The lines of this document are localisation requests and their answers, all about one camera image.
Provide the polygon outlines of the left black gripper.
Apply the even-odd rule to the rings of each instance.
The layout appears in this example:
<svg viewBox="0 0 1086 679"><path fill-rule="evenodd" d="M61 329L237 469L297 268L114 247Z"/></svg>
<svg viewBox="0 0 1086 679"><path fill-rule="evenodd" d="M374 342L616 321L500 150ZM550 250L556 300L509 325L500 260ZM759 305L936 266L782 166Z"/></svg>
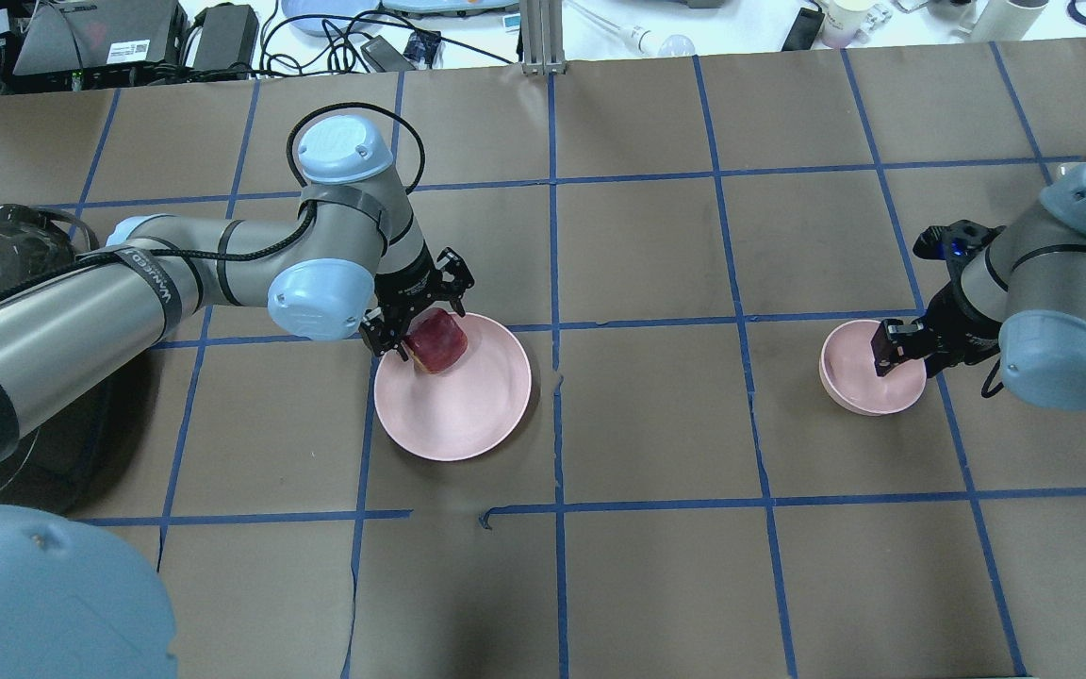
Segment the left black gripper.
<svg viewBox="0 0 1086 679"><path fill-rule="evenodd" d="M408 266L375 276L376 306L367 310L359 325L363 343L376 357L395 352L401 360L411 361L406 345L411 323L439 302L449 304L457 317L466 317L464 296L473 285L469 265L455 250L445 248L435 257L422 246Z"/></svg>

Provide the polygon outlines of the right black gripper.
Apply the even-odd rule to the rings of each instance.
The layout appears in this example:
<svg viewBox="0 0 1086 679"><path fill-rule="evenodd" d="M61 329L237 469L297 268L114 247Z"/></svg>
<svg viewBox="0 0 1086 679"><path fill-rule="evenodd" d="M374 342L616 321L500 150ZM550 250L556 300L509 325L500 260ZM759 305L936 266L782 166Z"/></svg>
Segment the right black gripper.
<svg viewBox="0 0 1086 679"><path fill-rule="evenodd" d="M910 360L924 364L929 378L960 365L974 366L999 353L1000 323L974 307L958 282L932 296L926 312L911 324L877 320L871 337L872 366L879 378Z"/></svg>

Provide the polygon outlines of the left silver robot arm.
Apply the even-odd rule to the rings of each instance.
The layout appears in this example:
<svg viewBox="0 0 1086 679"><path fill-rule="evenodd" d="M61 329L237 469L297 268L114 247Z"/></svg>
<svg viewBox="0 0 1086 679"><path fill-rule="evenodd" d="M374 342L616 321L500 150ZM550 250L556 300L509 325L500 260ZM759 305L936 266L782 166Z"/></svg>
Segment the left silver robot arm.
<svg viewBox="0 0 1086 679"><path fill-rule="evenodd" d="M435 255L370 105L307 113L286 158L296 218L121 221L103 249L0 293L0 463L76 397L203 306L262 306L308 340L359 335L403 353L439 302L464 312L473 275ZM0 678L173 678L167 588L128 541L0 505Z"/></svg>

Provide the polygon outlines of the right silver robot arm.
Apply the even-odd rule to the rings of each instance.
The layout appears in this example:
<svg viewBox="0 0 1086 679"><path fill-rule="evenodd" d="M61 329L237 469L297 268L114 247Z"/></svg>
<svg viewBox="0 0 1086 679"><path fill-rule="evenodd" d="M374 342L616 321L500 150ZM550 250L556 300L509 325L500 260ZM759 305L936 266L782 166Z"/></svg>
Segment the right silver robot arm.
<svg viewBox="0 0 1086 679"><path fill-rule="evenodd" d="M931 377L998 357L1001 386L1022 403L1086 411L1086 162L1008 226L930 226L913 252L939 259L948 282L921 317L880 322L872 373L921 360Z"/></svg>

